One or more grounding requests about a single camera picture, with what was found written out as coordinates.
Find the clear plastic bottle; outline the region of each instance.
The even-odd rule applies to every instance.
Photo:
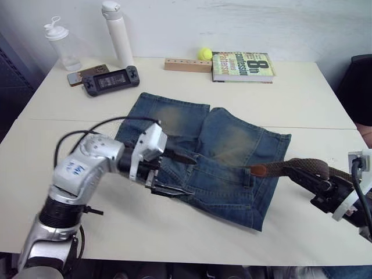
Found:
[[[59,20],[60,16],[54,16],[52,17],[52,23],[44,26],[45,37],[57,52],[66,70],[77,71],[81,68],[81,63],[77,58],[68,29],[62,26],[55,26],[55,23]]]

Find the smartphone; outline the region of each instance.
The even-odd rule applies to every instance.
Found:
[[[71,86],[76,86],[83,83],[83,77],[95,76],[97,74],[105,74],[108,72],[110,71],[107,66],[105,64],[102,64],[82,71],[77,71],[76,73],[70,73],[67,75],[67,79]]]

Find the white wall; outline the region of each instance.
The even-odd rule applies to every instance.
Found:
[[[354,55],[372,52],[371,0],[117,0],[135,56],[194,58],[200,47],[316,61],[336,87]],[[101,0],[2,0],[0,32],[44,73],[56,55],[43,25],[54,15],[88,55],[114,55]]]

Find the jeans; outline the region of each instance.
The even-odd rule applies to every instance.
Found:
[[[195,193],[178,199],[240,225],[262,230],[277,177],[255,177],[248,166],[281,161],[291,135],[272,133],[244,122],[223,108],[142,93],[130,116],[159,119],[167,148],[194,158],[196,164],[162,159],[158,179]],[[151,123],[125,120],[116,139],[135,145]]]

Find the white table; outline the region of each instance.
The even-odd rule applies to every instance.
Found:
[[[84,67],[99,63],[86,62]],[[142,79],[139,88],[97,98],[87,98],[80,88],[65,86],[62,80],[66,82],[66,72],[57,66],[50,72],[0,145],[0,251],[21,250],[34,215],[47,195],[58,138],[68,131],[91,127],[106,117],[126,114],[142,91],[224,106],[253,124],[265,123],[271,131],[291,133],[286,159],[319,158],[347,171],[347,153],[366,148],[313,63],[275,63],[278,77],[273,85],[243,85],[214,84],[207,74],[163,71],[159,59],[137,62]],[[182,77],[188,83],[176,87]],[[324,105],[318,109],[305,106],[313,99],[301,95],[310,93],[309,88],[301,90],[301,80],[304,87],[317,88],[314,96]],[[58,84],[55,90],[52,83]],[[231,92],[226,95],[219,86],[231,87]],[[185,95],[188,90],[184,87],[204,93],[190,91]],[[298,94],[290,88],[297,88]],[[266,103],[256,103],[261,97],[258,92],[251,94],[253,89],[266,96]],[[289,98],[297,106],[288,103],[284,109],[274,105]],[[101,131],[114,136],[118,125],[112,123]],[[73,141],[73,138],[66,141],[61,158]],[[330,214],[311,205],[312,196],[288,178],[280,178],[263,232],[257,232],[177,200],[151,195],[139,184],[107,174],[90,202],[105,215],[83,216],[87,237],[84,257],[251,265],[371,264],[372,245],[346,221],[336,222]]]

